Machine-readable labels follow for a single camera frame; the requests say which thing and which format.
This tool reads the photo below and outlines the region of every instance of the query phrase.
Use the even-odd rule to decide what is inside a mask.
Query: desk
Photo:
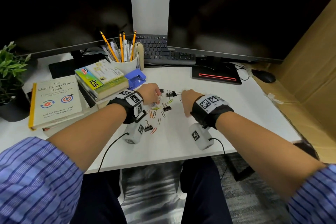
[[[72,58],[70,54],[61,54],[40,59],[38,70],[28,79],[23,90],[29,92],[33,82],[51,79],[48,64],[70,58]],[[194,80],[191,78],[190,67],[145,68],[143,72],[147,76],[147,82],[155,82],[165,91],[174,90],[180,92],[185,89],[194,89],[204,94],[217,94],[228,101],[236,113],[273,131],[287,141],[295,143],[301,140],[295,129],[273,105],[271,100],[265,96],[252,78],[237,86]],[[239,70],[239,72],[241,77],[247,77],[243,69]],[[140,143],[136,145],[127,144],[123,140],[117,141],[106,154],[101,170],[108,171],[223,154],[222,147],[217,141],[204,151],[198,149],[188,132],[189,125],[196,121],[192,117],[186,118],[184,116],[179,96],[173,99],[174,101],[170,103],[172,110],[165,112],[166,118],[163,118],[161,110],[158,110],[155,119],[148,119],[149,124],[153,125],[154,128],[157,127],[157,131],[153,135],[150,132],[144,133]],[[161,124],[157,125],[159,117],[161,118]],[[14,145],[25,137],[47,138],[42,130],[30,131],[27,124],[28,118],[13,123],[0,120],[0,151]],[[124,133],[125,128],[125,124],[121,125],[87,173],[97,172],[107,147]],[[236,152],[233,146],[217,130],[211,128],[209,132],[212,137],[221,140],[226,153]]]

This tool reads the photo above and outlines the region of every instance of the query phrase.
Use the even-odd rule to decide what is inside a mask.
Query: book stack
[[[74,75],[33,83],[28,127],[43,129],[45,135],[54,133],[94,113],[90,108]]]
[[[75,70],[78,83],[101,109],[115,94],[129,87],[128,79],[107,60]]]

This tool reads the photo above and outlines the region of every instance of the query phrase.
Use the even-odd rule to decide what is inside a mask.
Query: floor
[[[247,166],[239,154],[230,157],[238,171]],[[213,159],[222,175],[223,156]],[[123,170],[122,209],[129,224],[181,222],[185,201],[176,195],[181,165],[169,162]],[[236,182],[227,170],[221,184],[233,223],[290,223],[285,202],[257,174]]]

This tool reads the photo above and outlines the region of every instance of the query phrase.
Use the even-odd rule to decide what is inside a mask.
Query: keyboard
[[[194,54],[168,50],[166,35],[137,34],[135,41],[143,44],[145,65],[195,65]]]

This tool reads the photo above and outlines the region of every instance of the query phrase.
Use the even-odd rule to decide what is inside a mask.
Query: black monitor
[[[1,0],[0,47],[41,58],[103,45],[133,34],[131,0]]]
[[[170,0],[171,51],[282,63],[330,0]]]

